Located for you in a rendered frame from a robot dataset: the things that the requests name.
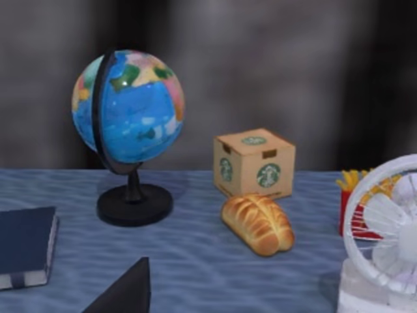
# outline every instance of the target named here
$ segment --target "fan hub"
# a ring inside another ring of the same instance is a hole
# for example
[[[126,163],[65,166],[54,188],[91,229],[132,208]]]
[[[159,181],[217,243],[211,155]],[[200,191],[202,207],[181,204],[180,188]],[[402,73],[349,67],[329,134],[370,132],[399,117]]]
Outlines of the fan hub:
[[[399,229],[399,257],[403,261],[417,264],[417,220],[403,225]]]

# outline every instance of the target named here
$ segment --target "dark curtain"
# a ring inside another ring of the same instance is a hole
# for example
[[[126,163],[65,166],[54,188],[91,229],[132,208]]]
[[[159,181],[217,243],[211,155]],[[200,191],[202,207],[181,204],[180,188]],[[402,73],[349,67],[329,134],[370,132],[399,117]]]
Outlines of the dark curtain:
[[[416,84],[405,79],[404,72],[417,65],[416,5],[413,0],[378,1],[371,42],[351,47],[338,140],[339,170],[374,168],[387,161],[386,155],[399,152],[387,151],[391,134],[401,134],[399,141],[410,138],[417,93]],[[369,56],[365,62],[363,54]]]
[[[96,55],[110,48],[133,49],[157,54],[158,47],[152,46],[154,38],[168,38],[169,0],[118,1],[100,0],[94,4]],[[100,6],[109,8],[109,15],[101,15]],[[98,155],[85,145],[87,168],[104,168]]]

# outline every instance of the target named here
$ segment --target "globe base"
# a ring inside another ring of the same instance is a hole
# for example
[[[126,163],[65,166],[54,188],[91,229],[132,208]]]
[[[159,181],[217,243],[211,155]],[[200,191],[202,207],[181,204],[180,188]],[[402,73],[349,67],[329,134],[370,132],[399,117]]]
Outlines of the globe base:
[[[173,197],[168,190],[155,186],[140,185],[143,199],[138,202],[126,201],[126,186],[112,188],[103,193],[97,201],[100,220],[122,227],[138,227],[159,222],[173,208]]]

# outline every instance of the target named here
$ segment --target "box handle hole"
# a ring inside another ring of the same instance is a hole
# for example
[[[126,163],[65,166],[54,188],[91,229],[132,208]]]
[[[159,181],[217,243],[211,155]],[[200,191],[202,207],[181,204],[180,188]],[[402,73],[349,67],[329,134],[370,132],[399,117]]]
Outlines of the box handle hole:
[[[262,152],[262,158],[274,158],[274,157],[276,157],[276,149]]]
[[[230,147],[229,147],[229,146],[227,146],[227,145],[223,144],[223,150],[224,150],[224,152],[226,152],[228,155],[230,155],[231,150],[230,150]]]

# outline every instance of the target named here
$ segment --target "blurred background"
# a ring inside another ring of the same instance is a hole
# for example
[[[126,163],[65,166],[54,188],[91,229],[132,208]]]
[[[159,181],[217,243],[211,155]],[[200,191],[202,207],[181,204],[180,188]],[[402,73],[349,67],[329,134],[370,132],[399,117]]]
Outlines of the blurred background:
[[[187,120],[153,169],[212,167],[212,138],[257,127],[298,170],[417,152],[417,2],[14,0],[0,10],[0,167],[101,168],[72,124],[81,71],[108,48],[177,74]]]

